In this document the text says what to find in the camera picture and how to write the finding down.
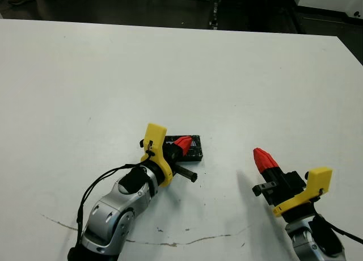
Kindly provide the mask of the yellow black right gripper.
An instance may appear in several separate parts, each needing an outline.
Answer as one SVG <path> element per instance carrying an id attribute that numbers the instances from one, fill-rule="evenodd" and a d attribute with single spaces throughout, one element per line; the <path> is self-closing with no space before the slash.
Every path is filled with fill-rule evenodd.
<path id="1" fill-rule="evenodd" d="M 263 195 L 273 206 L 275 217 L 292 223 L 313 214 L 313 202 L 330 188 L 332 169 L 319 167 L 307 172 L 304 181 L 296 171 L 284 173 L 272 156 L 261 148 L 253 150 L 254 160 L 265 183 L 252 188 L 255 196 Z"/>

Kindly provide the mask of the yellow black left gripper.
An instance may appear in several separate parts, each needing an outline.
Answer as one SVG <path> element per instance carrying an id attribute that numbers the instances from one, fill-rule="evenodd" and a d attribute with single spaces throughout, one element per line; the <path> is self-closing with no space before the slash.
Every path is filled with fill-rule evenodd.
<path id="1" fill-rule="evenodd" d="M 150 169 L 157 184 L 169 185 L 175 174 L 179 174 L 192 182 L 197 180 L 197 173 L 178 165 L 190 155 L 192 136 L 166 137 L 167 129 L 153 123 L 148 124 L 145 136 L 140 143 L 144 149 L 141 165 Z"/>

